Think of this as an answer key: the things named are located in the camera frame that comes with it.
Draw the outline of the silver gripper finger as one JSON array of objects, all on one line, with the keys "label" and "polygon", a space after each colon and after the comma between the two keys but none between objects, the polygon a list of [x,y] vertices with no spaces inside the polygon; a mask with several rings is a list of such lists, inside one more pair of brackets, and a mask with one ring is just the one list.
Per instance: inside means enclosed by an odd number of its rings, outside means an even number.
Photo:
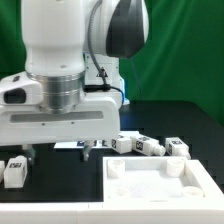
[{"label": "silver gripper finger", "polygon": [[85,142],[84,148],[82,150],[82,156],[83,156],[83,160],[85,162],[87,162],[89,160],[89,155],[90,155],[90,152],[91,152],[93,147],[94,147],[94,142],[93,141],[86,141]]},{"label": "silver gripper finger", "polygon": [[32,144],[24,144],[22,150],[31,165],[35,164],[36,151]]}]

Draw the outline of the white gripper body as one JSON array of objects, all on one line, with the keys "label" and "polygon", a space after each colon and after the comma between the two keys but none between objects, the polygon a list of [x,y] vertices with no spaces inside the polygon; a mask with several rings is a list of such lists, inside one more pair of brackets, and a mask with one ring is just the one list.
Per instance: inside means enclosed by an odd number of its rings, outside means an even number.
[{"label": "white gripper body", "polygon": [[66,114],[36,106],[0,106],[0,146],[112,139],[120,131],[112,98],[85,98]]}]

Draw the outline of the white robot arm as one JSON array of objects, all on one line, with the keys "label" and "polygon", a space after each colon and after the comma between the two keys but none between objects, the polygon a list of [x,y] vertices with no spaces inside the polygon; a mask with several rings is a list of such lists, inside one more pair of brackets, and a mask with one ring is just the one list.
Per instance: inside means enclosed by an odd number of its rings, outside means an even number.
[{"label": "white robot arm", "polygon": [[[21,0],[24,71],[0,80],[0,146],[111,140],[121,90],[84,57],[130,58],[149,33],[144,0]],[[89,83],[90,75],[97,82]]]}]

